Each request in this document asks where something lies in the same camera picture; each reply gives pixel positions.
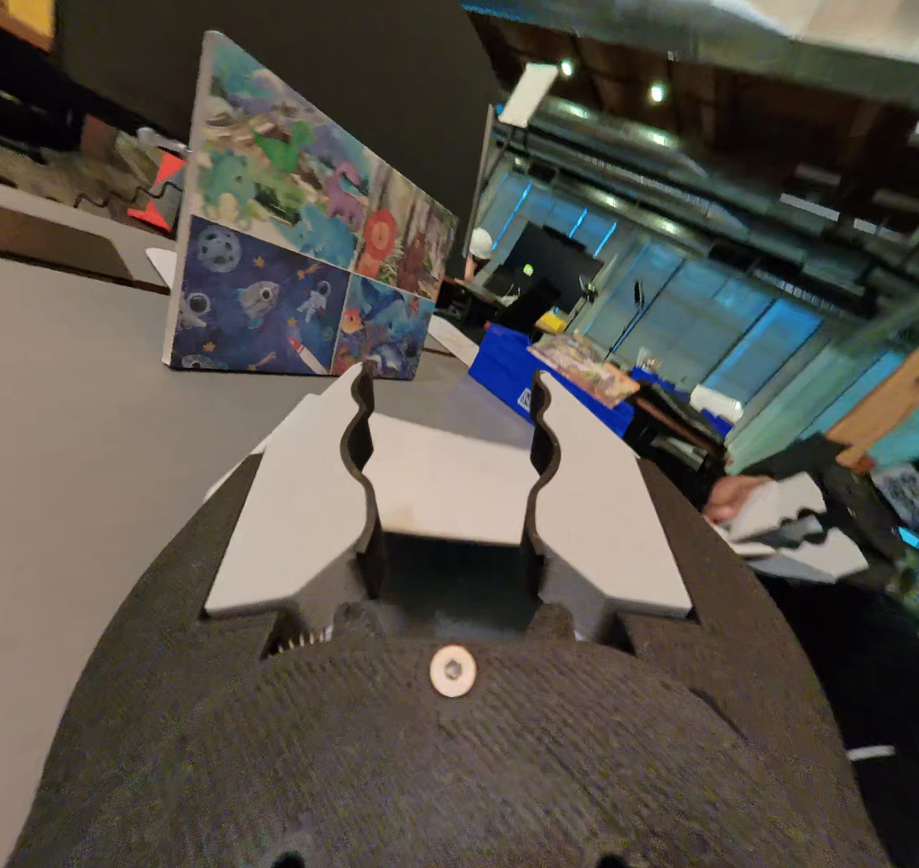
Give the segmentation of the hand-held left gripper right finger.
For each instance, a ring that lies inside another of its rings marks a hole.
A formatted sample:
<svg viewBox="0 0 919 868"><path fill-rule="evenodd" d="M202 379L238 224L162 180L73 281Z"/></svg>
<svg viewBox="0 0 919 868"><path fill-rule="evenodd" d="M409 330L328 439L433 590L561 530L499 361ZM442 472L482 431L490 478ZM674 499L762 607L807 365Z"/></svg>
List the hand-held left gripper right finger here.
<svg viewBox="0 0 919 868"><path fill-rule="evenodd" d="M685 621L693 604L634 452L547 371L530 414L537 480L521 547L538 599L567 609L584 640L617 615Z"/></svg>

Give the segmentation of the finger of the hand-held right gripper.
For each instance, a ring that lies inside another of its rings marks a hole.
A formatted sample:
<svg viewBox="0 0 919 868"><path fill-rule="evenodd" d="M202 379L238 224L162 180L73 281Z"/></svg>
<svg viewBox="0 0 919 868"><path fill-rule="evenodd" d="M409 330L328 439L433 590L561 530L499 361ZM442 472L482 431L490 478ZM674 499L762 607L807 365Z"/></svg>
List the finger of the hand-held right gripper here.
<svg viewBox="0 0 919 868"><path fill-rule="evenodd" d="M858 545L838 528L825 529L813 514L785 518L767 530L738 538L724 526L718 534L759 575L812 584L834 584L867 572Z"/></svg>
<svg viewBox="0 0 919 868"><path fill-rule="evenodd" d="M825 533L821 487L807 473L759 485L738 514L723 526L736 542L803 543Z"/></svg>

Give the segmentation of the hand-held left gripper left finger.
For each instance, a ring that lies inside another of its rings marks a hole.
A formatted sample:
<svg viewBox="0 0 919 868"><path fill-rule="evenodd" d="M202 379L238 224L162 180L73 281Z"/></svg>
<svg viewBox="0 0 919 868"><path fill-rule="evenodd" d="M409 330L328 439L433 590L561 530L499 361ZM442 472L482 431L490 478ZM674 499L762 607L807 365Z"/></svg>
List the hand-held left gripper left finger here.
<svg viewBox="0 0 919 868"><path fill-rule="evenodd" d="M351 367L307 395L263 442L258 468L204 603L211 617L284 612L331 621L366 598L361 571L380 519L363 473L373 452L374 375Z"/></svg>

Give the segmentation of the person's right forearm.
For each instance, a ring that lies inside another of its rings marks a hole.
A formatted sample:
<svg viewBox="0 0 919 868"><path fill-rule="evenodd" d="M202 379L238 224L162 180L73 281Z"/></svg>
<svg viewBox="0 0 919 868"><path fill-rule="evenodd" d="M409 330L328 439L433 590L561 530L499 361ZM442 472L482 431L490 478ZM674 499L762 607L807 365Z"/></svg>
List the person's right forearm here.
<svg viewBox="0 0 919 868"><path fill-rule="evenodd" d="M727 474L724 479L778 482L806 474L817 486L823 488L825 475L839 464L837 457L847 449L848 445L817 433L795 440L783 450L748 465L739 473Z"/></svg>

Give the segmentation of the person's right hand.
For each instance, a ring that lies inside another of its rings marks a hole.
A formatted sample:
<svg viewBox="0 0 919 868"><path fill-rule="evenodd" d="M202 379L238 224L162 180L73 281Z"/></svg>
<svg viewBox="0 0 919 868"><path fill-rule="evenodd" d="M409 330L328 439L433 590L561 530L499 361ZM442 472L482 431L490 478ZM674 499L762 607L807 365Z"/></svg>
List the person's right hand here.
<svg viewBox="0 0 919 868"><path fill-rule="evenodd" d="M729 475L712 487L702 516L713 525L724 525L736 518L753 492L773 479L767 475Z"/></svg>

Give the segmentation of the person in black jacket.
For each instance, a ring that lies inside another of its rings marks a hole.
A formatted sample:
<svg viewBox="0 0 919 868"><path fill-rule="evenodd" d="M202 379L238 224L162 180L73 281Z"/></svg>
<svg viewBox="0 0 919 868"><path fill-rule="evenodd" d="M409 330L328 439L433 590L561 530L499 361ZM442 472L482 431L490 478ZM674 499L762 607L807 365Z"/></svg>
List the person in black jacket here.
<svg viewBox="0 0 919 868"><path fill-rule="evenodd" d="M825 529L838 528L869 568L834 584L759 575L831 704L857 784L895 866L917 866L917 548L890 505L841 473L824 486Z"/></svg>

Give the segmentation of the blue plastic bin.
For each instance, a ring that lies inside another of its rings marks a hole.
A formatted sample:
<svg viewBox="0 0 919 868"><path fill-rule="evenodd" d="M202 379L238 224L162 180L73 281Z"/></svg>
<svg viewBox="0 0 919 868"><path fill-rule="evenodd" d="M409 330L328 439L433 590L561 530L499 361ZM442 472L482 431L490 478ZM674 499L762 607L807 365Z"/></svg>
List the blue plastic bin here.
<svg viewBox="0 0 919 868"><path fill-rule="evenodd" d="M625 440L635 410L628 403L609 407L595 399L557 370L549 368L530 350L528 337L520 332L489 324L479 345L478 354L469 369L469 375L482 387L511 408L516 414L532 422L530 401L532 380L538 371L546 371L568 390L582 405L595 415L617 437Z"/></svg>

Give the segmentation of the illustrated puzzle box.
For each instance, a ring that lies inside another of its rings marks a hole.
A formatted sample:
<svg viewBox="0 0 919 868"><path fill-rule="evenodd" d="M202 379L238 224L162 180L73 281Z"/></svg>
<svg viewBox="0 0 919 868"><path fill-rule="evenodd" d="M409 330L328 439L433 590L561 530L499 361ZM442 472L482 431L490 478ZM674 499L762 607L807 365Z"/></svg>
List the illustrated puzzle box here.
<svg viewBox="0 0 919 868"><path fill-rule="evenodd" d="M195 94L162 363L413 379L458 219L220 32Z"/></svg>

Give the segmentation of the red floor object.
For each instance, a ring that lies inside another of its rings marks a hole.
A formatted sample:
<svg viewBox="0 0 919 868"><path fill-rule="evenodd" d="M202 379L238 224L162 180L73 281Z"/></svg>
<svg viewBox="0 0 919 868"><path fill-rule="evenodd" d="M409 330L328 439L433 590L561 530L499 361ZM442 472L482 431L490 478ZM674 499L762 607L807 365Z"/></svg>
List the red floor object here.
<svg viewBox="0 0 919 868"><path fill-rule="evenodd" d="M163 151L155 182L142 195L143 205L129 207L126 210L127 217L173 237L178 228L186 166L182 157Z"/></svg>

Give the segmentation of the black partition panel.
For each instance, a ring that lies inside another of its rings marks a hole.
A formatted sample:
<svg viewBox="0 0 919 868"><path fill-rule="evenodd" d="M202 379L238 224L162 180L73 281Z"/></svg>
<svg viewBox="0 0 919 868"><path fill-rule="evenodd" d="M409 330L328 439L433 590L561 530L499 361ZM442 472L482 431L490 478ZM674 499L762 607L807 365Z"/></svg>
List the black partition panel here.
<svg viewBox="0 0 919 868"><path fill-rule="evenodd" d="M499 86L458 0L56 0L75 82L188 139L218 31L430 194L465 229Z"/></svg>

